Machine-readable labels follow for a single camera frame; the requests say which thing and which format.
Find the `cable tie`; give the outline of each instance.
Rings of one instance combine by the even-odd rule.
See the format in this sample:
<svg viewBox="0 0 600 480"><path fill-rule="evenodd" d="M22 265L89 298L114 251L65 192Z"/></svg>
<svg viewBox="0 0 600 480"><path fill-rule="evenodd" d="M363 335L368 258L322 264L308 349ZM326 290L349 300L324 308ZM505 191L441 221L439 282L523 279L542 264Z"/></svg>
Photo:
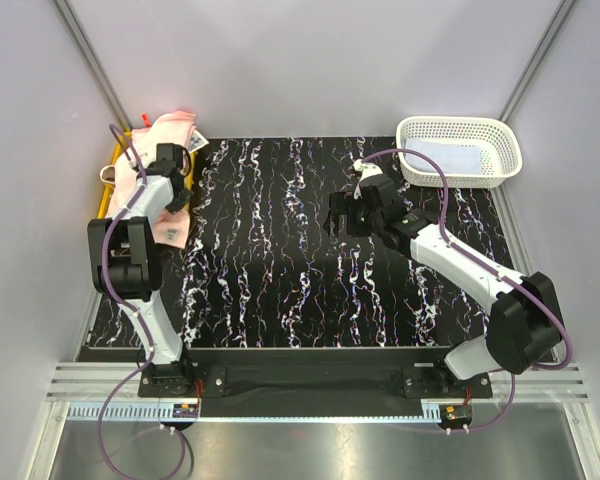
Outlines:
<svg viewBox="0 0 600 480"><path fill-rule="evenodd" d="M498 282L501 282L502 280L504 280L504 277L506 277L504 271L502 271L501 269L497 269L497 271L496 271L496 280Z"/></svg>

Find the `white tag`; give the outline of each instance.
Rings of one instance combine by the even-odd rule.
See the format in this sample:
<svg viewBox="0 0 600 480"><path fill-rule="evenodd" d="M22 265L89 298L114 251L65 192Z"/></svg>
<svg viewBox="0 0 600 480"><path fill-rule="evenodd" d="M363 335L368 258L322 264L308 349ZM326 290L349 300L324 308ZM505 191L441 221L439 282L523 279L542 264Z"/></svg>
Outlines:
<svg viewBox="0 0 600 480"><path fill-rule="evenodd" d="M191 140L189 140L187 150L189 150L189 153L193 153L206 145L209 145L209 140L204 138L198 130L194 130L193 135L191 135Z"/></svg>
<svg viewBox="0 0 600 480"><path fill-rule="evenodd" d="M167 229L167 240L169 240L170 242L175 242L179 235L180 230L178 230L177 228Z"/></svg>

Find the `white laundry basket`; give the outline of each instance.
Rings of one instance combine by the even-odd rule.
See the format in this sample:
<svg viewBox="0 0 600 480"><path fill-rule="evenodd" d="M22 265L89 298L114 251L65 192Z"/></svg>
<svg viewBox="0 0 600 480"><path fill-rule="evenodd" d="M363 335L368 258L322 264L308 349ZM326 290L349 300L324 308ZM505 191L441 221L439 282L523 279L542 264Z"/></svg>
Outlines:
<svg viewBox="0 0 600 480"><path fill-rule="evenodd" d="M491 118L409 117L398 125L398 148L404 148L410 138L480 148L482 174L446 175L450 187L495 188L522 168L522 156L515 135L504 123ZM416 170L407 163L402 153L400 168L407 181L413 185L442 187L442 180L437 173Z"/></svg>

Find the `metal floor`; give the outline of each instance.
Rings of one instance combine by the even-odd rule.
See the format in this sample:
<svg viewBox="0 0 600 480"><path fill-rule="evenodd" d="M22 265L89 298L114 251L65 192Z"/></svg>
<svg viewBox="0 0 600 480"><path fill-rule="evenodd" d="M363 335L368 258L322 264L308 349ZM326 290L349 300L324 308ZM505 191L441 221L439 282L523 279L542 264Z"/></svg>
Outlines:
<svg viewBox="0 0 600 480"><path fill-rule="evenodd" d="M474 424L495 414L476 405ZM155 479L176 464L175 438L155 432L130 442L149 423L104 425L114 463L127 475ZM564 411L558 405L514 405L493 429L447 437L381 424L199 423L185 431L187 456L175 479L583 479ZM95 422L68 421L50 477L53 480L117 478L100 457Z"/></svg>

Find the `blue cloth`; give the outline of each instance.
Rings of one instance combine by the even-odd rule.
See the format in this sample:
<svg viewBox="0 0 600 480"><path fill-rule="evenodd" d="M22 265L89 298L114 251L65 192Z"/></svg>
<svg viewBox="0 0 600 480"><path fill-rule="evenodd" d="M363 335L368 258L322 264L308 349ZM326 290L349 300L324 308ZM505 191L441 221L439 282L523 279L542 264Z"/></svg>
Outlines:
<svg viewBox="0 0 600 480"><path fill-rule="evenodd" d="M445 174L481 175L480 147L426 142L417 138L407 140L404 148L424 153L436 162ZM421 172L435 173L429 163L411 154L404 154L410 167Z"/></svg>

